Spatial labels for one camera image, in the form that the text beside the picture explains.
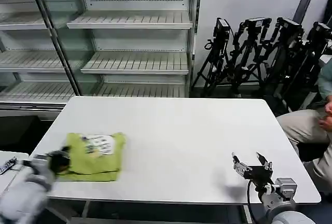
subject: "black cable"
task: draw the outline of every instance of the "black cable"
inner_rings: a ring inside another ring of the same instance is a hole
[[[252,220],[254,221],[254,223],[259,224],[259,222],[256,220],[254,214],[253,214],[253,210],[251,209],[251,203],[250,203],[250,185],[253,181],[249,181],[248,183],[248,187],[247,187],[247,204],[248,204],[248,209],[249,209],[249,213],[250,213],[250,217],[252,218]]]
[[[232,30],[232,27],[230,26],[229,22],[227,22],[226,19],[224,19],[224,20],[225,20],[225,22],[229,25],[230,31],[231,31],[232,36],[233,36],[233,39],[234,39],[234,32],[233,32],[233,30]]]

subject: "small white table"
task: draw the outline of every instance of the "small white table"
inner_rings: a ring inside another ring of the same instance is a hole
[[[16,157],[18,160],[27,159],[29,157],[26,153],[11,152],[11,151],[0,151],[0,166],[4,165],[9,159]],[[0,195],[6,190],[10,185],[12,180],[18,173],[20,165],[15,165],[12,169],[6,171],[4,174],[0,175]]]
[[[231,153],[273,177],[298,184],[297,203],[321,200],[313,182],[263,100],[74,97],[33,155],[57,150],[68,132],[112,134],[128,141],[117,181],[56,182],[51,198],[196,204],[246,203],[247,180],[233,170]],[[254,188],[251,202],[260,203]]]

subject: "person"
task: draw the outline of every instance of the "person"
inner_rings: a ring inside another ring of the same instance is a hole
[[[329,144],[322,157],[304,165],[319,191],[332,192],[332,59],[321,69],[317,83],[327,100],[324,108],[294,111],[277,120],[298,155],[300,143]]]

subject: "empty shelf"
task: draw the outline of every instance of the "empty shelf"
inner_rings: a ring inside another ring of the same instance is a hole
[[[0,14],[0,30],[44,30],[46,26],[39,12]]]
[[[105,97],[185,97],[184,85],[105,83],[94,96]]]
[[[67,22],[74,18],[72,12],[53,12],[51,18],[54,27],[66,27]],[[13,12],[0,14],[0,30],[46,30],[46,25],[39,12]]]
[[[85,74],[187,75],[185,52],[97,51],[81,69]]]
[[[20,82],[0,92],[0,102],[66,103],[73,96],[69,82]]]
[[[190,29],[186,11],[87,11],[70,29]]]
[[[82,61],[70,61],[72,70],[81,68]],[[0,72],[65,73],[53,50],[5,51],[0,53]]]

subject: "tripod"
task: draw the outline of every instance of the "tripod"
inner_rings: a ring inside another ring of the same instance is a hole
[[[299,89],[311,89],[320,72],[319,60],[323,55],[328,41],[332,39],[332,30],[323,23],[315,22],[309,32],[308,42],[299,53],[300,58],[290,71],[289,83],[286,83],[281,90],[281,97],[287,102],[290,92]]]
[[[193,89],[200,77],[205,80],[201,97],[210,95],[215,88],[215,85],[221,82],[224,78],[224,58],[226,59],[226,62],[229,63],[226,52],[229,40],[229,31],[230,26],[228,25],[228,23],[224,19],[217,18],[217,22],[213,31],[214,39],[213,41],[209,39],[209,42],[204,46],[206,50],[210,50],[210,53],[207,56],[205,62],[203,63],[202,68],[197,73],[197,77],[191,86],[191,89]],[[203,71],[205,70],[208,63],[210,63],[209,72],[207,76],[204,76]]]
[[[231,92],[235,95],[239,94],[238,88],[239,86],[248,81],[250,75],[253,75],[258,79],[259,83],[263,82],[260,65],[264,63],[265,57],[261,56],[261,51],[264,46],[266,33],[270,26],[271,19],[270,18],[254,18],[247,19],[242,22],[239,26],[238,32],[234,35],[233,45],[234,50],[230,52],[232,56],[231,64],[234,67],[233,80],[231,86]],[[244,30],[247,29],[248,38],[245,40],[240,47],[239,38],[243,34]],[[246,67],[249,56],[252,51],[255,51],[254,64],[250,64]],[[237,58],[244,51],[242,59],[238,65],[236,65]]]
[[[278,41],[272,46],[267,55],[271,54],[275,48],[277,48],[277,52],[264,85],[260,88],[265,90],[267,85],[269,85],[273,91],[275,90],[275,95],[278,94],[278,89],[276,89],[275,85],[289,79],[290,65],[292,64],[292,59],[302,47],[304,30],[300,24],[292,20],[278,18],[272,39],[275,39],[278,33],[280,33]]]

